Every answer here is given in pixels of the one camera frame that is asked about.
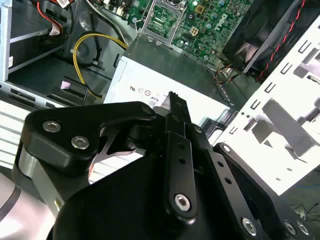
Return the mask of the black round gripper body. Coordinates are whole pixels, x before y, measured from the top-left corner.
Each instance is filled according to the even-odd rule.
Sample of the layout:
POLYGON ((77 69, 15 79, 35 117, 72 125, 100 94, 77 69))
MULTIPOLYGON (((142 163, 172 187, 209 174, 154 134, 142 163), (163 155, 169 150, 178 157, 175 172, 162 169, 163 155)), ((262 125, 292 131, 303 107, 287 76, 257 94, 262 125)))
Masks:
POLYGON ((56 240, 237 240, 228 177, 196 125, 166 130, 144 157, 76 193, 53 227, 56 240))

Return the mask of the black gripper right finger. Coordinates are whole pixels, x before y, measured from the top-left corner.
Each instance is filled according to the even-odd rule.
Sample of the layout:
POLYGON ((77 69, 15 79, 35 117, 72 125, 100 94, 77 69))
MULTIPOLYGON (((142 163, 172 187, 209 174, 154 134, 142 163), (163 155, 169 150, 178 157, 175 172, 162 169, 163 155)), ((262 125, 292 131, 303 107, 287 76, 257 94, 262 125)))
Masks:
POLYGON ((187 102, 177 100, 192 154, 210 178, 223 213, 211 219, 222 221, 224 240, 312 240, 304 221, 286 205, 229 145, 211 146, 203 130, 191 122, 187 102))

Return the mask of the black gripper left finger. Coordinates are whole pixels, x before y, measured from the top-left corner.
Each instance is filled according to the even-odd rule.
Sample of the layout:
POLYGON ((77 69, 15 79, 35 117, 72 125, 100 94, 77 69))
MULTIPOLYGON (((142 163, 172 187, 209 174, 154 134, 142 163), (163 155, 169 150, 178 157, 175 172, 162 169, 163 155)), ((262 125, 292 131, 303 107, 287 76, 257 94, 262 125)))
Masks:
POLYGON ((21 172, 55 214, 81 190, 147 155, 167 130, 181 133, 177 94, 159 110, 140 101, 38 110, 21 135, 21 172))

